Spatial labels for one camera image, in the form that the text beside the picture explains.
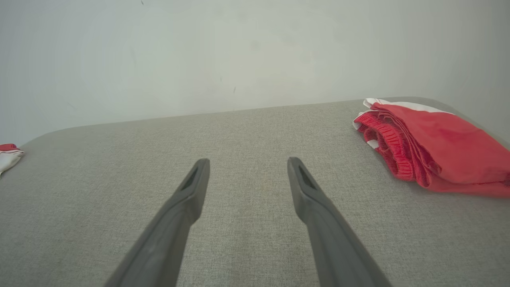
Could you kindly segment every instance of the red and white cloth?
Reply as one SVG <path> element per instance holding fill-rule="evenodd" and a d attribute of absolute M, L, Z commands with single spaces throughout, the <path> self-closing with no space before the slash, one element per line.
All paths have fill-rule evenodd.
<path fill-rule="evenodd" d="M 354 128 L 396 178 L 435 192 L 510 197 L 510 151 L 452 113 L 365 99 Z"/>
<path fill-rule="evenodd" d="M 0 145 L 0 175 L 17 164 L 23 154 L 24 151 L 12 143 Z"/>

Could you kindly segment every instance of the white wall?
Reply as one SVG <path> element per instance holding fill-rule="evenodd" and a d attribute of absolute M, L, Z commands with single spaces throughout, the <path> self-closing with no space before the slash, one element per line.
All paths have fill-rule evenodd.
<path fill-rule="evenodd" d="M 0 144 L 68 127 L 365 97 L 510 140 L 507 0 L 0 0 Z"/>

